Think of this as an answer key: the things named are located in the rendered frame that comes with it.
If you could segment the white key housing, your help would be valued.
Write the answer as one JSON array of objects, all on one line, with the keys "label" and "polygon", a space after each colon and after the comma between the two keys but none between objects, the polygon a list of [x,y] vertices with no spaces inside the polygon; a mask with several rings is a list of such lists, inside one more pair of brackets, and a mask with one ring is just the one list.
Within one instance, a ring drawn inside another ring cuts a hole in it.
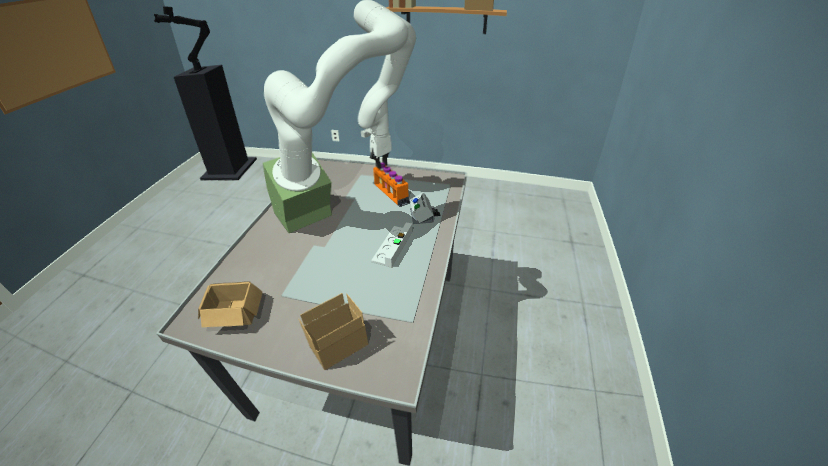
[{"label": "white key housing", "polygon": [[410,199],[410,202],[413,224],[433,223],[434,216],[440,216],[438,209],[431,208],[430,201],[424,192]]}]

